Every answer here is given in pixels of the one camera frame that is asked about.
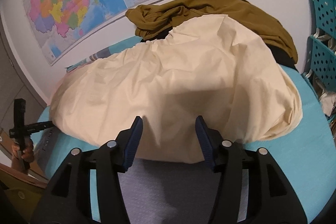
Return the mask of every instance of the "clamp jaw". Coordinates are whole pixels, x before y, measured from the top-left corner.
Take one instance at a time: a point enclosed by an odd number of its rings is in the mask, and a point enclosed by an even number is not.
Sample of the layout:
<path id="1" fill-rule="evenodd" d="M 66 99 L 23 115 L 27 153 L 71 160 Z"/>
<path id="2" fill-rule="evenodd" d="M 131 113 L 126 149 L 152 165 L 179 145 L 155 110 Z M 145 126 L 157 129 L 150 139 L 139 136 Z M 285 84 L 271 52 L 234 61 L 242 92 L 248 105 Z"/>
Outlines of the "clamp jaw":
<path id="1" fill-rule="evenodd" d="M 95 169 L 101 223 L 130 224 L 118 172 L 125 173 L 133 164 L 142 128 L 142 119 L 136 117 L 130 129 L 99 149 L 72 149 L 49 181 L 31 223 L 98 224 L 90 203 L 90 170 Z"/>
<path id="2" fill-rule="evenodd" d="M 239 224 L 307 224 L 293 187 L 266 148 L 243 150 L 208 128 L 202 116 L 195 128 L 207 165 L 221 173 L 209 224 L 237 223 L 243 169 L 249 170 L 249 194 L 247 217 Z"/>

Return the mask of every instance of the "blue plastic shelf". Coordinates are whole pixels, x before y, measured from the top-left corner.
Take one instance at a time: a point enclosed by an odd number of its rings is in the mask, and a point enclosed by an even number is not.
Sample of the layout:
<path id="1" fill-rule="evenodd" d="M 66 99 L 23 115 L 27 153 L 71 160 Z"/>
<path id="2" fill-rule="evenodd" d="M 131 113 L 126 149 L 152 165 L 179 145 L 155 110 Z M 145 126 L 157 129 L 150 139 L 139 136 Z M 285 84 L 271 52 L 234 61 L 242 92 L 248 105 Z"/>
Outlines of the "blue plastic shelf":
<path id="1" fill-rule="evenodd" d="M 314 3 L 316 27 L 336 38 L 336 0 L 310 0 Z M 310 68 L 329 91 L 336 92 L 336 56 L 313 35 Z"/>

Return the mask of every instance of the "wrinkled fabric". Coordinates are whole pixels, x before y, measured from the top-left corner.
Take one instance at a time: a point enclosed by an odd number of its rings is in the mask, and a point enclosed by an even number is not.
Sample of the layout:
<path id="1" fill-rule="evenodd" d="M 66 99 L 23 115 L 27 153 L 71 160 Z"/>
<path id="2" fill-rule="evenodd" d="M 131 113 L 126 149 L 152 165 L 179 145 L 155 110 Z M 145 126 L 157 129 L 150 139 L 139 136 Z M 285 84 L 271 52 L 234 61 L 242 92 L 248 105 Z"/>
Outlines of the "wrinkled fabric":
<path id="1" fill-rule="evenodd" d="M 173 29 L 173 27 L 165 29 L 164 31 L 162 31 L 158 35 L 156 35 L 155 37 L 150 38 L 148 40 L 152 41 L 152 40 L 155 40 L 155 39 L 165 39 L 172 29 Z M 271 50 L 272 55 L 273 55 L 276 63 L 297 71 L 297 69 L 295 67 L 294 60 L 289 57 L 288 53 L 286 53 L 283 49 L 281 49 L 279 47 L 276 47 L 276 46 L 273 46 L 273 45 L 270 45 L 270 44 L 266 44 L 266 45 Z"/>
<path id="2" fill-rule="evenodd" d="M 204 15 L 74 70 L 50 106 L 61 131 L 95 146 L 137 115 L 144 121 L 137 157 L 195 163 L 203 160 L 198 115 L 223 138 L 247 143 L 291 132 L 302 105 L 260 36 L 227 15 Z"/>
<path id="3" fill-rule="evenodd" d="M 135 35 L 145 40 L 207 14 L 229 15 L 260 35 L 266 44 L 286 51 L 297 63 L 298 55 L 290 34 L 277 19 L 246 0 L 173 0 L 162 5 L 139 5 L 126 12 L 127 18 L 137 26 Z"/>

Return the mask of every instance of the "blue bed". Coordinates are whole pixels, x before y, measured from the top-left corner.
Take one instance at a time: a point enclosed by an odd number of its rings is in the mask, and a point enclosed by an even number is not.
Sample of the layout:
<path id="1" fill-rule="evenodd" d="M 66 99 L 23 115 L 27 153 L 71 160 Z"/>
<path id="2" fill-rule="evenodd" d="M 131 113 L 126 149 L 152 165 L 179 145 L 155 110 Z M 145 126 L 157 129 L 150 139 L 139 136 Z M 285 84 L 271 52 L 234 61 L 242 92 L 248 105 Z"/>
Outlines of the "blue bed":
<path id="1" fill-rule="evenodd" d="M 132 47 L 139 38 L 114 46 L 115 52 Z M 295 83 L 302 100 L 303 119 L 286 136 L 245 145 L 248 150 L 266 147 L 292 184 L 310 223 L 322 210 L 336 188 L 336 148 L 328 122 L 315 93 L 295 70 L 283 67 Z M 39 121 L 48 121 L 48 108 Z M 96 147 L 59 133 L 54 138 L 32 135 L 35 144 L 49 149 L 50 156 L 41 168 L 51 178 L 72 148 L 83 151 Z M 239 221 L 246 217 L 248 175 L 244 174 Z M 136 159 L 126 174 L 120 175 L 125 206 L 131 223 L 206 223 L 216 195 L 219 176 L 203 163 L 194 165 Z M 91 172 L 92 216 L 99 220 L 95 172 Z"/>

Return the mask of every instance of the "black handle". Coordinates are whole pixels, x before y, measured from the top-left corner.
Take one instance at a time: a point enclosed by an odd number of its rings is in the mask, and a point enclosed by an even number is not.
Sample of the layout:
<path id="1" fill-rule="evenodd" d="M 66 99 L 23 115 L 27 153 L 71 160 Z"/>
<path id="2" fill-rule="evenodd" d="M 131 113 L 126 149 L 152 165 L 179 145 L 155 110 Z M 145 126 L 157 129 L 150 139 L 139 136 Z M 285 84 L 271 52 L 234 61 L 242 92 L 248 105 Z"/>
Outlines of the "black handle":
<path id="1" fill-rule="evenodd" d="M 25 99 L 15 99 L 14 100 L 14 128 L 22 129 L 25 127 L 25 112 L 26 112 L 26 100 Z M 21 158 L 23 150 L 26 148 L 25 136 L 21 134 L 15 138 L 15 142 L 20 147 L 20 153 L 18 153 L 18 159 L 21 162 L 22 167 L 25 170 L 30 168 L 30 164 Z"/>

